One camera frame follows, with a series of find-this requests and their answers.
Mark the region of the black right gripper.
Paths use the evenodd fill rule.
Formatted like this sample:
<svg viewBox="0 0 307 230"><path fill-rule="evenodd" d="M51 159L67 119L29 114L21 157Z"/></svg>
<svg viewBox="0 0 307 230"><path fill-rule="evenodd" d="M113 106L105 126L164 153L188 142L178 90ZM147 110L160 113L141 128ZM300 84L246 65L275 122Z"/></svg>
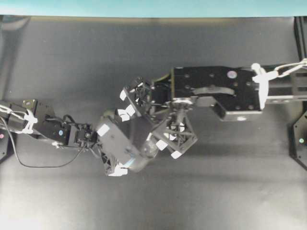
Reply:
<svg viewBox="0 0 307 230"><path fill-rule="evenodd" d="M173 159L181 157L197 141L197 136L187 115L170 115L169 104L179 98L188 98L197 108L199 78L159 78L153 84L137 77L124 86L120 98L128 102L125 109L130 119L143 117L147 121L161 122L152 130L159 150L167 148Z"/></svg>

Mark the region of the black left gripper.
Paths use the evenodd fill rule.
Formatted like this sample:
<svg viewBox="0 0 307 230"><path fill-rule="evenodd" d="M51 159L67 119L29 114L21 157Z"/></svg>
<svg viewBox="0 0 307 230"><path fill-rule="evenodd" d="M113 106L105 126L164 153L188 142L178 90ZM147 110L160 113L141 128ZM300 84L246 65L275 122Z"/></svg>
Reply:
<svg viewBox="0 0 307 230"><path fill-rule="evenodd" d="M103 112L102 124L128 124L135 118L137 118L137 115L133 107L114 107ZM73 143L77 145L77 156L80 156L80 154L85 151L92 153L94 156L100 156L106 176L120 177L128 174L128 169L113 155L103 152L102 146L98 143L97 132L93 129L91 124L69 122L69 125L76 129Z"/></svg>

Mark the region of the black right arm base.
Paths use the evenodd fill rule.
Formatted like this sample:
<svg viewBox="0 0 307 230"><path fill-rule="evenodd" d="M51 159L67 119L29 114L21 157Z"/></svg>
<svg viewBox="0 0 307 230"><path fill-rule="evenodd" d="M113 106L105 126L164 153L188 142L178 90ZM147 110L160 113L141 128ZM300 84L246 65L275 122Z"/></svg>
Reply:
<svg viewBox="0 0 307 230"><path fill-rule="evenodd" d="M289 156L307 171L307 111L288 127Z"/></svg>

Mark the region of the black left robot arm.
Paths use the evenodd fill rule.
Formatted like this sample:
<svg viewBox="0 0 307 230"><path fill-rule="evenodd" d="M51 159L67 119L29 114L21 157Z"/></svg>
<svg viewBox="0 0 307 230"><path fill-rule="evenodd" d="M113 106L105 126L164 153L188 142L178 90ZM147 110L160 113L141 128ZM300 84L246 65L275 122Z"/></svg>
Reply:
<svg viewBox="0 0 307 230"><path fill-rule="evenodd" d="M13 153L18 163L30 169L58 169L72 164L84 152L97 156L103 163L107 176L123 176L128 173L135 159L121 159L106 152L99 137L105 134L109 125L94 131L87 123L76 122L71 115L55 116L47 104L36 99L24 100L22 105L2 100L0 102L0 128L5 130L11 141ZM27 135L46 142L59 150L74 150L76 154L68 161L57 165L31 165L20 158L13 135Z"/></svg>

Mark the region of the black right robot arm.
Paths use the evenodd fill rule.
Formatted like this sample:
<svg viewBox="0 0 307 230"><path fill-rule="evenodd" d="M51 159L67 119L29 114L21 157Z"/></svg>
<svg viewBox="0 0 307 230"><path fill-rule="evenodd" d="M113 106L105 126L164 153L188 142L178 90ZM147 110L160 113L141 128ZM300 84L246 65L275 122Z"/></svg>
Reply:
<svg viewBox="0 0 307 230"><path fill-rule="evenodd" d="M149 137L176 159L197 141L190 110L210 107L222 121L236 122L258 117L267 104L305 101L307 66L176 67L152 82L138 77L119 96L129 102L122 118L147 118L153 125Z"/></svg>

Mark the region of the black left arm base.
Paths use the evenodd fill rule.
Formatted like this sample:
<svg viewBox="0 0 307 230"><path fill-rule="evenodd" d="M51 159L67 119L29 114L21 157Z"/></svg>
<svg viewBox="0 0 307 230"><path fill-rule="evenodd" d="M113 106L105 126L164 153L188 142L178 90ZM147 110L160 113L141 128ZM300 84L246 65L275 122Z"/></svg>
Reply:
<svg viewBox="0 0 307 230"><path fill-rule="evenodd" d="M6 130L0 130L0 163L5 162L8 158L14 156L12 140Z"/></svg>

